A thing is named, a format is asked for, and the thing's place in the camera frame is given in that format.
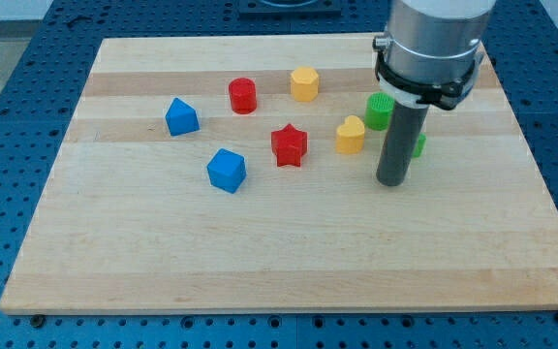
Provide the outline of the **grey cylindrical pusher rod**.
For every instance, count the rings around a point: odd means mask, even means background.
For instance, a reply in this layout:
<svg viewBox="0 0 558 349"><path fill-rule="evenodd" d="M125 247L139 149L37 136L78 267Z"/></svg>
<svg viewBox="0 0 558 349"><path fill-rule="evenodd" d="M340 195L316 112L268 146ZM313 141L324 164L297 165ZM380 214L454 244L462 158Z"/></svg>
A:
<svg viewBox="0 0 558 349"><path fill-rule="evenodd" d="M394 103L376 172L383 185L399 186L404 182L428 109Z"/></svg>

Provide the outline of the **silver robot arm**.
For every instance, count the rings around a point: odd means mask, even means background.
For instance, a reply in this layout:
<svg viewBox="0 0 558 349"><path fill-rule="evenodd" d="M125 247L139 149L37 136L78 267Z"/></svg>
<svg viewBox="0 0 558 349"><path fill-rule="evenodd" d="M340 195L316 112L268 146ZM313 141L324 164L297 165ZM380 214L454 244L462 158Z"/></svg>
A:
<svg viewBox="0 0 558 349"><path fill-rule="evenodd" d="M395 0L374 38L375 76L394 100L376 177L404 182L428 109L451 111L472 91L494 0Z"/></svg>

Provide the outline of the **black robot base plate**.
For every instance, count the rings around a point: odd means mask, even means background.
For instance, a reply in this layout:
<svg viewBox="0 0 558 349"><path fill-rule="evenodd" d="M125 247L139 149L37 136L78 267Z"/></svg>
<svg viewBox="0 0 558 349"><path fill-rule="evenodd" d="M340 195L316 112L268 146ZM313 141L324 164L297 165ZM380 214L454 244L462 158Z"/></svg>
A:
<svg viewBox="0 0 558 349"><path fill-rule="evenodd" d="M340 15L339 0L236 0L241 17Z"/></svg>

